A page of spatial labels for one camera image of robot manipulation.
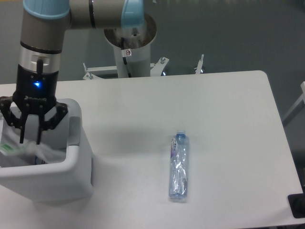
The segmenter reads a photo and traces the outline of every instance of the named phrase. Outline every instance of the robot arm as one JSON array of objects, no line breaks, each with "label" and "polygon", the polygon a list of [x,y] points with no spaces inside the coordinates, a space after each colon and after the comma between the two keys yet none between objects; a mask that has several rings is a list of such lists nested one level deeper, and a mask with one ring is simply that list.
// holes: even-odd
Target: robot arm
[{"label": "robot arm", "polygon": [[[16,91],[0,98],[0,110],[10,126],[21,130],[23,143],[28,115],[38,115],[37,144],[42,131],[54,129],[67,114],[66,104],[56,101],[64,33],[68,28],[129,28],[144,22],[142,0],[23,0],[24,13],[20,40]],[[15,103],[17,118],[10,110]],[[56,114],[45,121],[45,114]]]}]

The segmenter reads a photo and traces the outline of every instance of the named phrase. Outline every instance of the plastic water bottle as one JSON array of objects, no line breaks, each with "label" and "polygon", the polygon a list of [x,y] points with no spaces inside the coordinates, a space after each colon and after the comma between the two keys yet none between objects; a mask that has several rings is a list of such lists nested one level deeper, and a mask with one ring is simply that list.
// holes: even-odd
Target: plastic water bottle
[{"label": "plastic water bottle", "polygon": [[189,139],[179,130],[172,139],[169,196],[184,199],[187,195]]}]

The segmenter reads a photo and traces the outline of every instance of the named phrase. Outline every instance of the black cable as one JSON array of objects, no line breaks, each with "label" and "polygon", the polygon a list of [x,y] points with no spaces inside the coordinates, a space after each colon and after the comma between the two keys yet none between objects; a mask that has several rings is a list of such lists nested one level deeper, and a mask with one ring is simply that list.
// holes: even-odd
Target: black cable
[{"label": "black cable", "polygon": [[[124,38],[123,37],[121,38],[121,50],[124,50]],[[126,57],[123,57],[123,62],[125,64],[125,66],[126,66],[128,77],[131,78],[132,74],[130,73],[130,71],[128,69]]]},{"label": "black cable", "polygon": [[90,22],[92,28],[96,29],[95,19],[94,19],[94,10],[93,10],[93,0],[89,0],[89,14],[90,14]]}]

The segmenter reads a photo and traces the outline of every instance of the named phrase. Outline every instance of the bottle label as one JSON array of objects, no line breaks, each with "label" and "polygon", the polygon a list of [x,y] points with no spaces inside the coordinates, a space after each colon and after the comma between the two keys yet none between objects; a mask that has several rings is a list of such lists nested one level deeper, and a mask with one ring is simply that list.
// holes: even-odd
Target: bottle label
[{"label": "bottle label", "polygon": [[171,158],[172,156],[176,155],[176,153],[177,153],[177,140],[173,138],[171,144]]},{"label": "bottle label", "polygon": [[0,153],[2,153],[4,155],[9,155],[13,151],[14,151],[14,149],[8,144],[0,145]]}]

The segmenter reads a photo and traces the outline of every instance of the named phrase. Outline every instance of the plastic bag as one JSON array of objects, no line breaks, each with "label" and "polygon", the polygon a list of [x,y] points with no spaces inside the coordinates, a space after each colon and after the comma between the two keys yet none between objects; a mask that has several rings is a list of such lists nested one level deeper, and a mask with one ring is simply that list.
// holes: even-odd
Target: plastic bag
[{"label": "plastic bag", "polygon": [[[0,113],[0,123],[4,120]],[[0,128],[1,144],[0,153],[4,156],[32,156],[35,158],[34,164],[52,164],[59,163],[65,160],[66,152],[54,150],[46,144],[40,143],[37,145],[34,141],[24,139],[23,144],[19,143],[20,136],[15,133],[14,128],[8,128],[2,132]]]}]

